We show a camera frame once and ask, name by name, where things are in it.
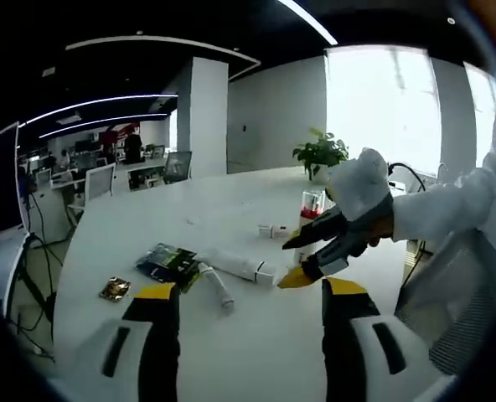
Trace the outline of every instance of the white pot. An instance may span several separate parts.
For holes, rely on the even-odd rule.
[[[312,182],[314,184],[321,184],[323,186],[328,186],[328,166],[326,165],[313,165],[313,169],[315,166],[319,166],[320,169],[317,174],[313,174]]]

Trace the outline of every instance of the robotic hand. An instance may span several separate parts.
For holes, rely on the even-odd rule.
[[[367,247],[373,223],[393,210],[388,166],[373,149],[365,148],[358,159],[333,167],[326,193],[335,206],[293,233],[282,248],[334,239],[291,270],[278,284],[280,288],[309,286],[347,268],[347,258],[360,256]]]

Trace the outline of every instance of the potted plant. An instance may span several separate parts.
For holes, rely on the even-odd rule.
[[[299,148],[293,149],[292,157],[297,157],[304,164],[310,180],[326,184],[328,167],[348,160],[349,149],[343,141],[335,141],[331,132],[324,133],[315,128],[310,128],[309,132],[317,137],[317,142],[301,144]]]

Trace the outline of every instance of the white sleeve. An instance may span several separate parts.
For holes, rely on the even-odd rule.
[[[496,197],[496,120],[483,166],[454,184],[395,197],[393,241],[441,240],[450,232],[476,228],[488,218]]]

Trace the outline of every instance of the ceiling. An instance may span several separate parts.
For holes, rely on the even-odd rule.
[[[450,25],[442,0],[297,0],[338,45],[404,44],[434,57],[484,67],[481,54],[457,23]],[[95,99],[162,93],[191,57],[220,59],[230,76],[253,63],[234,54],[188,44],[126,41],[66,50],[89,39],[159,35],[212,44],[261,61],[257,70],[323,54],[326,41],[277,0],[178,0],[100,8],[78,3],[56,10],[0,10],[0,129],[43,113]],[[46,69],[54,73],[42,76]],[[82,121],[170,112],[175,100],[108,102],[79,108]],[[37,144],[60,128],[59,116],[31,123],[20,142]]]

